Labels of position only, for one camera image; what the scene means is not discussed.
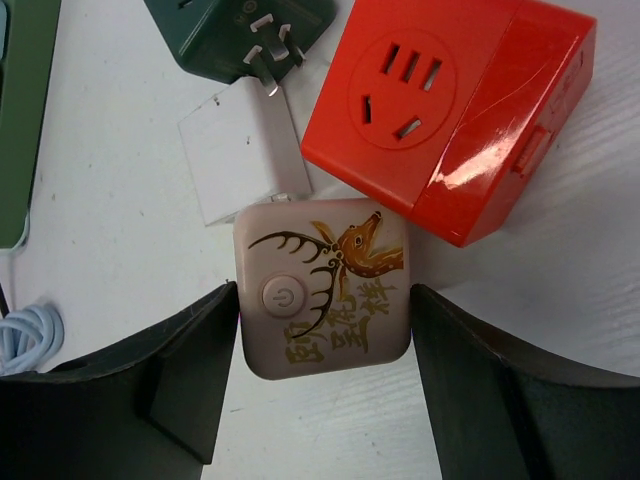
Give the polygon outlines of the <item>pink deer cube socket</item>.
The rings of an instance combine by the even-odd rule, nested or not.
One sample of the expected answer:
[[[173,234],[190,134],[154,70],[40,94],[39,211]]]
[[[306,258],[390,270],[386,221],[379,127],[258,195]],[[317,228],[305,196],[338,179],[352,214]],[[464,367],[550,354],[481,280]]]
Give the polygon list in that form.
[[[265,380],[393,362],[410,339],[408,223],[365,198],[251,206],[233,226],[245,361]]]

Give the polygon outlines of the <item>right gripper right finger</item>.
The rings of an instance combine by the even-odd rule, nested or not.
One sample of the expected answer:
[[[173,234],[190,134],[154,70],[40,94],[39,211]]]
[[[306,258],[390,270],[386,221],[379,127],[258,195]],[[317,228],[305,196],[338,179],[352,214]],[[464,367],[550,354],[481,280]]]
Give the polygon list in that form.
[[[422,284],[410,313],[443,478],[638,478],[637,377],[543,350]]]

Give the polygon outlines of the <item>dark green cube plug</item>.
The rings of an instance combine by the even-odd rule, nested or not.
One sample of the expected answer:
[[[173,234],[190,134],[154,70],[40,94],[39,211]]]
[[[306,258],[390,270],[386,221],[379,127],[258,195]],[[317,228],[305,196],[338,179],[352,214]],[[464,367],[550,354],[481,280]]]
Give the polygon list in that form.
[[[275,95],[279,82],[337,15],[321,0],[146,0],[173,59],[187,73],[231,85],[260,81]]]

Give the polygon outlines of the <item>red cube plug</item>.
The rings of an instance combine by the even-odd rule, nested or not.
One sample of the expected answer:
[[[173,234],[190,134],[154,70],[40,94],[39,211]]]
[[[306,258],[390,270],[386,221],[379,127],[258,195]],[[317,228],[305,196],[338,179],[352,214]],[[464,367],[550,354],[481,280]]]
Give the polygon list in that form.
[[[356,1],[302,154],[470,245],[502,226],[585,93],[596,34],[545,1]]]

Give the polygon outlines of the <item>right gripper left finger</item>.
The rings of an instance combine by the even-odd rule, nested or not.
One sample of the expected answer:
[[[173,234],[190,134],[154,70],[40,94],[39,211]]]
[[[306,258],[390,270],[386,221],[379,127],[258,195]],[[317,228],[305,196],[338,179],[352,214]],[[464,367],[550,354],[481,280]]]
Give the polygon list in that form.
[[[46,373],[1,381],[5,479],[198,479],[211,464],[238,326],[228,282]]]

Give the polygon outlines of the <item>green power strip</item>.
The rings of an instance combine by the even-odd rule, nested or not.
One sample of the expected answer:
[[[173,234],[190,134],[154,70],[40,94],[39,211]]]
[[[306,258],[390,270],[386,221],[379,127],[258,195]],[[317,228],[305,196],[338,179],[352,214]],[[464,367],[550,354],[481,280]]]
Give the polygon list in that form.
[[[1,248],[27,236],[59,1],[1,3]]]

